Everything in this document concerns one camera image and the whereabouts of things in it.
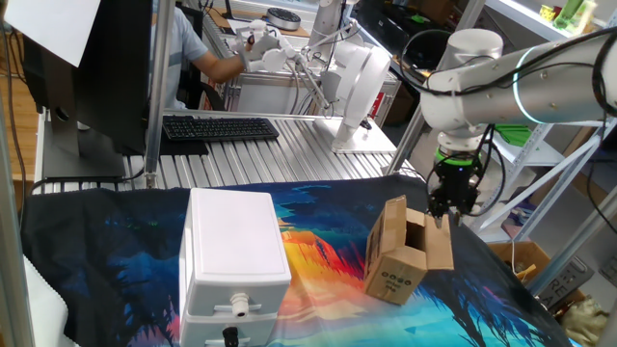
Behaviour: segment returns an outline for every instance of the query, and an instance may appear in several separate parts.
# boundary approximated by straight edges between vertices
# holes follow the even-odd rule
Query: white plastic container
[[[179,275],[181,346],[265,343],[291,282],[270,195],[192,189]]]

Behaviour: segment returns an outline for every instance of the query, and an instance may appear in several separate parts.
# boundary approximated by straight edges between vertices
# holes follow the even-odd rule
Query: black cable
[[[15,41],[19,42],[15,29],[13,29],[11,33],[9,34],[9,42],[13,41],[13,38],[15,39]],[[23,84],[26,84],[26,79],[21,76],[21,73],[19,73],[19,68],[17,68],[19,66],[19,63],[18,63],[17,57],[15,56],[13,45],[10,43],[9,43],[9,50],[11,50],[11,56],[13,57],[13,61],[15,62],[15,74],[17,75],[17,77],[19,77],[19,79],[21,80],[21,82],[23,82]]]
[[[600,76],[599,82],[600,82],[600,89],[599,89],[600,97],[605,99],[606,98],[606,95],[605,95],[606,86],[604,84],[604,80],[602,79],[602,76]],[[604,132],[606,131],[607,117],[608,117],[608,112],[606,111],[606,109],[604,109],[603,124],[600,130],[600,147],[602,146],[602,142],[604,141]],[[596,162],[592,161],[591,167],[589,168],[589,175],[587,176],[587,187],[586,187],[587,197],[589,198],[589,201],[591,202],[591,204],[594,206],[594,209],[596,210],[596,212],[598,212],[598,215],[604,220],[606,225],[610,227],[610,229],[613,230],[614,233],[617,234],[617,228],[615,228],[613,224],[608,220],[608,218],[606,218],[606,216],[604,215],[604,213],[602,212],[598,204],[594,201],[593,197],[591,196],[591,180],[592,180],[592,175],[594,174],[595,165],[596,165]]]
[[[42,179],[40,181],[35,182],[32,185],[32,187],[30,188],[30,195],[33,194],[35,189],[37,189],[37,188],[41,187],[41,185],[47,184],[47,183],[81,183],[81,182],[84,182],[84,181],[100,182],[100,183],[124,183],[124,182],[128,182],[129,180],[133,180],[133,179],[141,176],[142,174],[144,174],[144,168],[142,168],[141,170],[139,170],[137,173],[133,174],[132,176],[126,177],[126,178],[83,177],[80,180],[77,180],[75,178],[45,178],[45,179]]]
[[[419,173],[416,169],[401,167],[399,170],[411,171],[412,173],[417,174],[420,178],[422,178],[424,182],[426,182],[426,178],[424,178],[424,175],[422,173]]]
[[[543,69],[546,68],[551,68],[551,67],[561,67],[561,66],[573,66],[573,67],[593,67],[593,64],[589,64],[589,63],[577,63],[577,62],[564,62],[564,63],[555,63],[555,64],[550,64],[547,66],[543,66],[543,67],[536,67],[530,71],[526,71],[525,73],[519,74],[519,76],[517,77],[516,80],[512,80],[511,82],[509,82],[507,85],[503,85],[503,86],[496,86],[496,88],[500,88],[500,89],[508,89],[510,87],[512,87],[512,85],[514,85],[515,83],[519,82],[520,80],[522,80],[524,77],[534,73],[534,72],[538,72],[541,71]]]
[[[354,36],[355,36],[357,33],[359,33],[359,32],[360,32],[360,28],[359,28],[359,29],[356,29],[356,31],[355,31],[355,32],[353,32],[352,34],[349,34],[349,35],[348,35],[348,36],[346,36],[346,37],[343,37],[343,36],[342,36],[342,34],[341,34],[341,35],[340,35],[340,39],[331,40],[330,42],[323,42],[323,43],[321,43],[321,44],[316,45],[315,47],[321,47],[322,45],[326,45],[326,44],[333,44],[333,43],[339,43],[339,42],[342,42],[342,41],[348,40],[348,39],[350,39],[350,38],[354,37]]]
[[[4,28],[4,22],[2,25],[2,42],[4,43],[4,56],[7,61],[7,82],[9,89],[9,121],[11,122],[11,134],[13,134],[13,145],[17,154],[17,161],[19,162],[19,170],[21,171],[21,211],[19,212],[19,225],[23,222],[23,210],[26,203],[26,166],[23,163],[23,156],[21,155],[21,148],[19,147],[19,140],[17,139],[17,128],[15,125],[15,114],[13,112],[13,79],[11,77],[11,58],[9,58],[9,43],[7,42],[7,32]]]
[[[494,136],[495,136],[495,125],[489,124],[489,126],[487,126],[486,128],[486,131],[484,132],[484,136],[482,136],[482,140],[480,141],[478,150],[475,152],[475,157],[477,158],[477,160],[480,160],[480,152],[482,151],[482,147],[486,143],[486,139],[490,138],[492,141]],[[484,178],[484,175],[486,174],[486,171],[489,168],[489,163],[491,162],[491,154],[493,154],[493,146],[489,146],[489,149],[486,152],[487,158],[484,162],[484,166],[482,167],[482,172],[478,175],[478,181],[475,182],[475,186],[473,187],[474,189],[477,189],[480,186],[480,183],[482,183],[482,179]]]
[[[429,30],[424,30],[419,33],[416,33],[403,46],[403,48],[401,49],[401,56],[398,58],[398,67],[400,69],[401,76],[403,77],[403,79],[406,80],[409,84],[411,84],[414,88],[419,89],[421,91],[426,91],[428,93],[430,93],[432,90],[425,88],[424,86],[419,85],[418,83],[407,78],[407,75],[405,75],[405,68],[403,68],[403,65],[405,62],[405,54],[407,54],[407,49],[412,44],[412,42],[423,35],[432,34],[432,33],[445,33],[445,34],[451,35],[451,33],[446,32],[445,30],[440,30],[440,29],[429,29]]]
[[[342,4],[340,5],[340,18],[338,19],[338,26],[336,27],[337,30],[340,30],[340,28],[343,27],[343,18],[345,17],[345,6],[347,6],[347,0],[343,0]],[[328,69],[330,68],[330,63],[332,62],[332,58],[335,55],[335,50],[336,50],[336,37],[335,40],[332,44],[332,49],[330,50],[330,58],[328,58],[328,62],[326,63],[326,71],[328,71]]]
[[[488,206],[486,206],[486,208],[484,208],[482,211],[478,213],[468,213],[467,214],[468,216],[471,216],[471,217],[480,217],[483,214],[489,212],[499,202],[499,199],[501,199],[501,195],[503,194],[503,188],[505,187],[505,179],[506,179],[505,163],[503,162],[503,156],[501,155],[501,152],[499,151],[497,146],[495,146],[494,143],[491,143],[491,147],[493,147],[493,150],[499,156],[499,165],[501,165],[501,184],[499,184],[499,192],[497,193],[497,196],[495,197],[495,199]]]
[[[472,94],[472,93],[479,93],[482,91],[485,91],[487,89],[490,89],[492,87],[498,86],[500,84],[502,84],[503,82],[509,81],[510,79],[512,79],[512,77],[517,74],[520,73],[522,71],[525,71],[526,69],[535,66],[536,64],[546,60],[546,58],[549,58],[565,49],[568,49],[574,45],[577,45],[579,43],[588,41],[588,40],[592,40],[598,37],[601,37],[603,35],[608,35],[608,34],[614,34],[617,33],[617,27],[613,27],[613,28],[608,28],[608,29],[604,29],[598,32],[594,32],[591,34],[587,34],[585,36],[582,37],[578,37],[575,38],[573,40],[568,40],[565,41],[559,45],[557,45],[556,47],[554,47],[553,49],[540,54],[539,56],[529,60],[528,62],[522,64],[520,67],[517,67],[507,73],[505,73],[504,75],[502,75],[501,77],[498,77],[496,80],[483,84],[483,85],[476,85],[476,86],[471,86],[468,88],[465,88],[462,91],[436,91],[436,90],[432,90],[432,89],[428,89],[422,85],[419,85],[416,81],[410,80],[409,78],[407,78],[407,76],[404,74],[404,69],[401,68],[401,75],[403,76],[403,78],[405,80],[407,80],[407,82],[412,85],[414,88],[416,88],[417,90],[421,91],[421,92],[426,92],[426,93],[430,93],[432,95],[443,95],[443,96],[462,96],[462,95],[468,95],[468,94]]]
[[[479,56],[475,56],[469,60],[467,60],[466,62],[460,64],[457,67],[453,67],[453,68],[449,68],[449,69],[454,69],[454,68],[459,68],[459,67],[466,67],[469,63],[473,62],[474,60],[478,60],[481,58],[489,58],[491,60],[494,60],[494,57],[491,56],[487,56],[487,55],[479,55]],[[448,69],[445,70],[437,70],[437,71],[433,71],[433,73],[431,73],[427,78],[426,78],[426,88],[431,89],[431,86],[429,84],[429,80],[431,79],[431,77],[433,77],[435,74],[440,73],[440,72],[444,72],[444,71],[448,71]]]
[[[604,78],[602,76],[602,69],[604,67],[604,62],[606,60],[606,56],[610,51],[610,48],[613,46],[615,41],[617,40],[617,32],[613,32],[610,37],[604,42],[602,48],[600,48],[600,52],[596,57],[596,61],[594,62],[594,69],[591,73],[591,85],[594,90],[594,96],[596,100],[600,104],[600,106],[611,116],[617,116],[617,109],[610,106],[606,101],[606,85],[604,84]]]

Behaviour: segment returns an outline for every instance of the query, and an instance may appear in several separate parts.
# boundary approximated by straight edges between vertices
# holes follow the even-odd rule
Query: white paper
[[[79,67],[100,0],[9,0],[5,20]]]

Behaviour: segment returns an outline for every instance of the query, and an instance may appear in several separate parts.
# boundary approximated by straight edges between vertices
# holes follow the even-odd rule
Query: keyboard
[[[267,140],[279,132],[266,119],[195,119],[192,116],[165,116],[163,129],[171,141]]]

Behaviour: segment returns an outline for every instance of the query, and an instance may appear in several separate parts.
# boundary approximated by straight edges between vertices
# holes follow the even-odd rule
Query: yellow object
[[[552,21],[555,19],[555,11],[550,6],[542,5],[542,9],[540,9],[540,16],[546,21]]]
[[[531,264],[531,266],[529,266],[527,270],[520,271],[517,274],[517,278],[519,280],[523,280],[527,275],[531,274],[534,271],[536,271],[536,264]]]

